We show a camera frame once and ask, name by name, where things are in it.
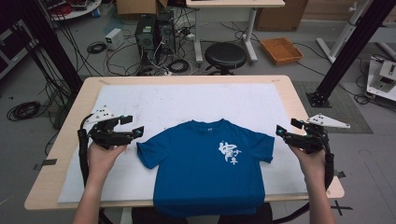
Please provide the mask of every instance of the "t-shirt sleeve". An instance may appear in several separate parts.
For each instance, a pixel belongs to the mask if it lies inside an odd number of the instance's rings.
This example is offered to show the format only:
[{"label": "t-shirt sleeve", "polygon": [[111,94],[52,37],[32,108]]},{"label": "t-shirt sleeve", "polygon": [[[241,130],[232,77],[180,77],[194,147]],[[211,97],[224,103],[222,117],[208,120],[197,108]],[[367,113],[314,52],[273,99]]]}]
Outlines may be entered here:
[{"label": "t-shirt sleeve", "polygon": [[144,143],[137,142],[137,156],[147,168],[152,169],[168,156],[170,141],[170,132],[165,130]]},{"label": "t-shirt sleeve", "polygon": [[272,161],[275,141],[273,136],[265,133],[255,133],[248,129],[243,129],[242,133],[252,156],[260,161]]}]

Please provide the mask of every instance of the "black pants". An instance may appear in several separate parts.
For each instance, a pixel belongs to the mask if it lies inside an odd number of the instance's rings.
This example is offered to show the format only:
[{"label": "black pants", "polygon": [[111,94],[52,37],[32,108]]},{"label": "black pants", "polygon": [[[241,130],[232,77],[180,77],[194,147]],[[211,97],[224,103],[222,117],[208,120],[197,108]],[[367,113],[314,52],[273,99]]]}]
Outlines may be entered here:
[{"label": "black pants", "polygon": [[[153,207],[132,209],[134,224],[188,224],[186,218],[166,217]],[[253,215],[220,216],[218,224],[271,224],[273,221],[271,204],[264,203]]]}]

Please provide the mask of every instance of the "person's left hand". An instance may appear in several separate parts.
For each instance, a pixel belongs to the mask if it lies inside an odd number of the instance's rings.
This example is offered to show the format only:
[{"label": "person's left hand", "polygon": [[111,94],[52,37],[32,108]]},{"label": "person's left hand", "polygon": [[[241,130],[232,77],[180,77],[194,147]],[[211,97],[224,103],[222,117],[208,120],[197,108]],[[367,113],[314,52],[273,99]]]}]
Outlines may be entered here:
[{"label": "person's left hand", "polygon": [[116,161],[116,158],[125,150],[125,148],[126,146],[118,146],[105,149],[92,142],[88,149],[88,163],[90,166],[89,176],[106,179],[108,172],[110,172],[114,162]]}]

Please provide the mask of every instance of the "human arm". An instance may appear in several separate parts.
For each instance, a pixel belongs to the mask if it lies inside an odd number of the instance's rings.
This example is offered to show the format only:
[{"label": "human arm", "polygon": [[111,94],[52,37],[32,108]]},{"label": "human arm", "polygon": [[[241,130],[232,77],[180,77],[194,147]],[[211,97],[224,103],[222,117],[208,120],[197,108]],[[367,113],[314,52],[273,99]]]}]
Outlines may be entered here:
[{"label": "human arm", "polygon": [[289,146],[297,156],[301,170],[305,176],[305,184],[309,197],[309,219],[311,224],[335,223],[329,200],[324,185],[325,178],[325,152],[306,154],[303,150]]},{"label": "human arm", "polygon": [[88,149],[88,163],[90,174],[87,184],[78,204],[73,224],[97,224],[103,185],[116,158],[125,150],[126,146],[104,149],[92,143]]}]

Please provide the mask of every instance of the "forearm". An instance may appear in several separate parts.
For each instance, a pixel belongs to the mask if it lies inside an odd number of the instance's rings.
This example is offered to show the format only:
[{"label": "forearm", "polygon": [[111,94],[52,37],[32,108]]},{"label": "forearm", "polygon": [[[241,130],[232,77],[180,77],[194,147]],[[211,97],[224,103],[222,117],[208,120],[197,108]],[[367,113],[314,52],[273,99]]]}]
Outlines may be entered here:
[{"label": "forearm", "polygon": [[333,224],[335,217],[326,195],[324,184],[320,181],[307,181],[309,196],[310,224]]},{"label": "forearm", "polygon": [[73,219],[73,224],[97,224],[101,202],[103,178],[88,178],[87,185],[82,194],[81,201]]}]

